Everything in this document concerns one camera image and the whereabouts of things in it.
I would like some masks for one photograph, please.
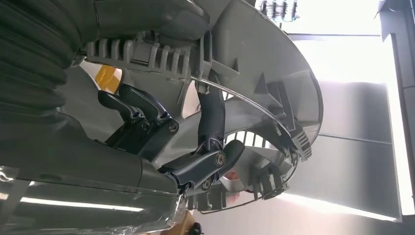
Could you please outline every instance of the black metal bracket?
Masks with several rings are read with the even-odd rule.
[[[99,102],[117,110],[124,124],[105,144],[124,149],[154,162],[164,146],[179,131],[179,123],[149,93],[121,84],[119,95],[98,92]]]

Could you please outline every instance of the screw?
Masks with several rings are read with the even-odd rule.
[[[223,166],[223,164],[225,164],[225,155],[223,155],[223,153],[218,153],[216,156],[216,165]]]
[[[205,180],[202,184],[202,190],[207,191],[209,190],[210,186],[212,185],[212,181],[209,179]]]
[[[172,123],[169,125],[169,132],[175,134],[179,130],[177,123]]]
[[[146,130],[148,130],[148,128],[150,128],[150,124],[145,121],[145,122],[142,123],[141,127],[143,128],[143,130],[146,131]]]

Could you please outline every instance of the bolt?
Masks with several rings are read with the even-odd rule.
[[[169,125],[169,132],[172,134],[175,134],[177,131],[179,130],[179,126],[177,125],[177,123],[172,123]]]
[[[209,179],[205,180],[202,184],[203,191],[209,190],[210,186],[212,185],[212,181]]]
[[[223,155],[223,153],[218,153],[218,155],[216,155],[216,165],[223,166],[223,164],[225,164],[225,155]]]
[[[145,121],[141,124],[141,127],[143,128],[143,130],[146,131],[146,130],[148,130],[148,128],[150,128],[150,124]]]

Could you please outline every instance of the flexible hose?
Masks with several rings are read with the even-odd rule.
[[[58,112],[65,99],[55,89],[66,83],[64,69],[71,65],[83,43],[108,35],[169,25],[179,27],[180,21],[176,19],[183,14],[199,17],[195,15],[199,9],[182,11],[178,7],[185,0],[172,1],[181,5],[164,11],[153,9],[149,2],[160,5],[165,1],[0,1],[0,165],[17,167],[21,172],[35,170],[133,187],[176,190],[172,181],[158,174],[150,164],[88,139],[77,120]],[[132,7],[137,15],[147,11],[142,18],[135,16],[134,19],[141,20],[139,24],[135,26],[134,22],[126,21],[124,25],[119,22],[118,28],[105,25],[111,22],[107,16],[109,9],[112,9],[109,17],[116,17],[115,10]],[[151,25],[146,25],[144,20],[150,10],[155,12]],[[190,29],[185,33],[186,40],[204,33],[189,32]],[[144,177],[154,177],[160,182],[140,183]]]

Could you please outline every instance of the wall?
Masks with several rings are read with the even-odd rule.
[[[242,200],[250,199],[248,193]],[[278,199],[210,215],[194,214],[206,235],[413,235],[405,224],[357,215],[324,213]]]

